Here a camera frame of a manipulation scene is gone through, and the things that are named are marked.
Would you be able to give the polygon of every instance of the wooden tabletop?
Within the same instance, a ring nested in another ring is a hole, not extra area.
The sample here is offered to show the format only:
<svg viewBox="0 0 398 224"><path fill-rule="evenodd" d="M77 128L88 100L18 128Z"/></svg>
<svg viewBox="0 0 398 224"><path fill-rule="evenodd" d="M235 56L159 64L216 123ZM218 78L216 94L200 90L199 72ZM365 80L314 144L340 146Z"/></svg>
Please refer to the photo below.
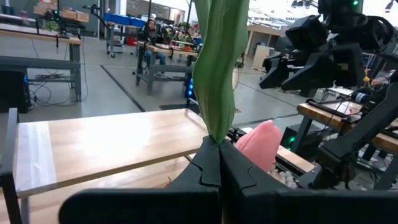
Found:
<svg viewBox="0 0 398 224"><path fill-rule="evenodd" d="M184 157L145 166L120 174L76 184L70 187L53 190L31 196L30 223L55 224L58 223L58 211L61 204L73 194L90 188L164 188L174 180L188 166ZM0 224L9 224L6 203L0 192Z"/></svg>
<svg viewBox="0 0 398 224"><path fill-rule="evenodd" d="M185 44L185 45L191 45L194 46L193 43L185 42L185 41L179 41L179 40L171 40L171 42L175 42L177 44Z"/></svg>
<svg viewBox="0 0 398 224"><path fill-rule="evenodd" d="M15 26L10 24L0 24L0 36L22 37L26 39L37 39L37 40L46 40L54 42L57 41L56 36L58 35L58 32L39 29L39 33L44 35L37 35L37 30L35 28ZM68 38L62 37L58 38L58 41L61 43L68 43L74 45L81 44L80 39L77 37L68 37Z"/></svg>
<svg viewBox="0 0 398 224"><path fill-rule="evenodd" d="M139 41L138 42L138 46L143 47L144 46L144 42L143 41ZM162 53L171 54L171 50L169 49L168 45L164 45L164 48L160 48L160 47L153 46L151 44L146 44L145 45L145 49L150 50L152 52L162 52ZM191 56L197 56L198 55L197 52L189 52L189 51L183 51L183 50L175 50L174 54L191 55Z"/></svg>
<svg viewBox="0 0 398 224"><path fill-rule="evenodd" d="M17 193L26 197L186 156L206 135L190 110L21 123Z"/></svg>
<svg viewBox="0 0 398 224"><path fill-rule="evenodd" d="M297 106L297 111L310 119L314 119L322 124L327 124L333 128L340 129L343 127L343 122L341 122L341 118L336 115L332 115L329 112L316 108L314 106L310 106L306 103L302 103ZM373 139L373 144L375 146L381 147L385 150L388 150L391 153L398 153L398 140L387 136L385 134L378 134Z"/></svg>

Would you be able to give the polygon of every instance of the pink object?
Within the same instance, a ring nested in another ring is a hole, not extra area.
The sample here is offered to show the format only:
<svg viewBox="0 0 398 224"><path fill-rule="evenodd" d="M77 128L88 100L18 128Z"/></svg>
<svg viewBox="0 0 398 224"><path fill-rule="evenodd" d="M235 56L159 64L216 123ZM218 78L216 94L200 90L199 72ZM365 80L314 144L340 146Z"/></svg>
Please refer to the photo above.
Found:
<svg viewBox="0 0 398 224"><path fill-rule="evenodd" d="M255 165L267 172L275 163L282 133L272 121L265 121L241 137L235 147Z"/></svg>

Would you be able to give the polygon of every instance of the green light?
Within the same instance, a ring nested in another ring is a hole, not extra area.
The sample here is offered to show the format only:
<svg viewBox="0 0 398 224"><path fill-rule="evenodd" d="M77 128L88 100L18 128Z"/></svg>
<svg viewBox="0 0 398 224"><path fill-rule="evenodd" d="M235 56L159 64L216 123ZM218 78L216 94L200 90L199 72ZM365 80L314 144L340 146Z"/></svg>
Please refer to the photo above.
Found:
<svg viewBox="0 0 398 224"><path fill-rule="evenodd" d="M290 137L289 143L292 143L294 141L294 139L296 139L296 137Z"/></svg>

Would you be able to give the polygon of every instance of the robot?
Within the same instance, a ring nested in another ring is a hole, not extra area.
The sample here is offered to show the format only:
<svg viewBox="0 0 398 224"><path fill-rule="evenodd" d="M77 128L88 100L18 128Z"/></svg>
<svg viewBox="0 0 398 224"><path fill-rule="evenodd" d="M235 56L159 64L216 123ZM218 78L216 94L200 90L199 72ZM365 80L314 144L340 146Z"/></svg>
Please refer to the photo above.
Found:
<svg viewBox="0 0 398 224"><path fill-rule="evenodd" d="M362 52L398 62L398 31L383 17L365 16L362 4L351 0L319 0L318 16L294 22L286 32L295 50L293 59L271 59L271 69L260 81L261 88L283 90L358 86L365 74ZM356 153L398 117L398 83L391 80L383 95L357 125L320 149L322 167L312 189L328 189L353 180Z"/></svg>

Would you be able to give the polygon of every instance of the green leaf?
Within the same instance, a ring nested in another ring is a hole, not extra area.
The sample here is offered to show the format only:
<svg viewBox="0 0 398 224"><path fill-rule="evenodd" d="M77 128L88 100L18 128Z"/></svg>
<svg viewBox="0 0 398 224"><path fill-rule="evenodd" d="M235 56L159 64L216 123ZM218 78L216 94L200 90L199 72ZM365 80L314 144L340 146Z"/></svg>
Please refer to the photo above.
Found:
<svg viewBox="0 0 398 224"><path fill-rule="evenodd" d="M249 0L196 0L195 6L204 44L193 86L208 133L221 144L235 114L232 74L248 42Z"/></svg>

